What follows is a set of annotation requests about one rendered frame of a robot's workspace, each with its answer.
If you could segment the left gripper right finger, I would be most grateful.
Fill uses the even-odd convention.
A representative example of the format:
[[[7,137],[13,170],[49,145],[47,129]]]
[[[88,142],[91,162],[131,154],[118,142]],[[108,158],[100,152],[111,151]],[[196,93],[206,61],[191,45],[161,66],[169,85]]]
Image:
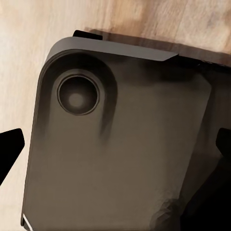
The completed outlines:
[[[220,128],[217,134],[216,146],[231,167],[231,130]]]

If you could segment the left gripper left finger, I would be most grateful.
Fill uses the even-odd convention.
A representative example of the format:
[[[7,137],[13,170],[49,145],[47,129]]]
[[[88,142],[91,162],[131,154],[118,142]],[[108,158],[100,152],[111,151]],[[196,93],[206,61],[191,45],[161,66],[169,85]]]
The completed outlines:
[[[20,128],[0,133],[0,186],[24,146],[25,140]]]

